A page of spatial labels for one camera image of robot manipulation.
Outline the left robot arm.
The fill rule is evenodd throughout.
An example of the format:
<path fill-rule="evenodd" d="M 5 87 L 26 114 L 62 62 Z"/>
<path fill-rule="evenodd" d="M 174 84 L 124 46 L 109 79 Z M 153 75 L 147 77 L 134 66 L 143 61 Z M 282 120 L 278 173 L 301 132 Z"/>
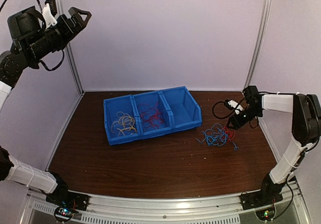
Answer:
<path fill-rule="evenodd" d="M 1 105 L 5 103 L 26 68 L 50 69 L 43 58 L 49 53 L 63 51 L 67 44 L 84 30 L 92 16 L 89 11 L 75 7 L 68 10 L 70 17 L 55 18 L 56 9 L 46 4 L 42 12 L 29 7 L 8 18 L 12 38 L 9 51 L 1 54 Z M 1 180 L 10 180 L 37 188 L 53 197 L 61 206 L 72 202 L 66 182 L 56 173 L 41 171 L 19 161 L 1 148 Z"/>

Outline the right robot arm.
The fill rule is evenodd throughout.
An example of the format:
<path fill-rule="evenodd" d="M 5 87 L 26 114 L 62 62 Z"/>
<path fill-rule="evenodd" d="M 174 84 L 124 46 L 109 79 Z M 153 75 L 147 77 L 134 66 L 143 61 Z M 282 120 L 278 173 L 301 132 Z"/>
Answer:
<path fill-rule="evenodd" d="M 320 140 L 320 101 L 316 94 L 259 91 L 255 85 L 243 89 L 242 101 L 225 100 L 227 127 L 238 130 L 255 118 L 266 122 L 271 137 L 282 140 L 282 156 L 264 177 L 257 200 L 269 204 L 293 176 L 305 155 Z"/>

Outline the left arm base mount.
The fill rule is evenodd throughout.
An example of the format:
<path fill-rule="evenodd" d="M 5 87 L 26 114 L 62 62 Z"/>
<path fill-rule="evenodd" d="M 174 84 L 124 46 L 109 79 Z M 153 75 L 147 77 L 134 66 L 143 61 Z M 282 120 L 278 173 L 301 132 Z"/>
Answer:
<path fill-rule="evenodd" d="M 68 192 L 66 200 L 58 200 L 53 194 L 46 194 L 46 202 L 52 203 L 57 207 L 54 209 L 53 216 L 59 223 L 66 223 L 71 220 L 80 220 L 81 211 L 86 211 L 89 204 L 89 196 L 76 192 Z"/>

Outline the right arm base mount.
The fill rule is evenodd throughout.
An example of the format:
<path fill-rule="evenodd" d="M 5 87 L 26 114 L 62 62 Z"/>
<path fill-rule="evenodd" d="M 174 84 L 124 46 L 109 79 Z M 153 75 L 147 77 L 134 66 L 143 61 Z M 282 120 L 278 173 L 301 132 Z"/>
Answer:
<path fill-rule="evenodd" d="M 283 200 L 281 194 L 276 194 L 270 197 L 263 197 L 261 192 L 242 192 L 239 195 L 240 202 L 243 210 L 255 211 L 256 217 L 260 221 L 273 221 L 276 217 L 276 206 L 275 204 Z"/>

